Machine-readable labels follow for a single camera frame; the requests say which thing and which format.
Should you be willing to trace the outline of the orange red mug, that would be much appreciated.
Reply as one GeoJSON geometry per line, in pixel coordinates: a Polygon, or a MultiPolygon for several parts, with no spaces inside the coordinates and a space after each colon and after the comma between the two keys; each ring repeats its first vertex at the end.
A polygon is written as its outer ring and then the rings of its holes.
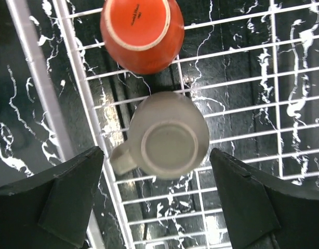
{"type": "Polygon", "coordinates": [[[136,74],[167,68],[184,40],[184,21],[176,1],[105,1],[100,18],[104,45],[114,61],[136,74]]]}

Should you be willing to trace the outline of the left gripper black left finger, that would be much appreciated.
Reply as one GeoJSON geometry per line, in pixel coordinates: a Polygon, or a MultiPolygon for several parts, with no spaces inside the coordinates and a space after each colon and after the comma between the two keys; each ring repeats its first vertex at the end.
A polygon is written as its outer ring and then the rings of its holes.
{"type": "Polygon", "coordinates": [[[82,248],[102,171],[94,146],[0,187],[0,248],[82,248]]]}

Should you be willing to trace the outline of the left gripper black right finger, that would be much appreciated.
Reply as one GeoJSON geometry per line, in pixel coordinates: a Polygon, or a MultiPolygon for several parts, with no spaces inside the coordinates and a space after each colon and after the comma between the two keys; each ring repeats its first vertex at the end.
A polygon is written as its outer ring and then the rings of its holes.
{"type": "Polygon", "coordinates": [[[233,248],[319,248],[319,190],[214,148],[209,160],[233,248]]]}

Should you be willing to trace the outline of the beige mug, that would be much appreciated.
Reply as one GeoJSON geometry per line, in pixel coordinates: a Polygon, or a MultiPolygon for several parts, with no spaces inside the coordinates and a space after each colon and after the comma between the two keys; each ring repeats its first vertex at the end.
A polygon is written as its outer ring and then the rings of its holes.
{"type": "Polygon", "coordinates": [[[177,179],[201,164],[209,142],[208,125],[191,99],[158,92],[138,105],[127,140],[113,149],[109,161],[117,175],[140,168],[161,179],[177,179]]]}

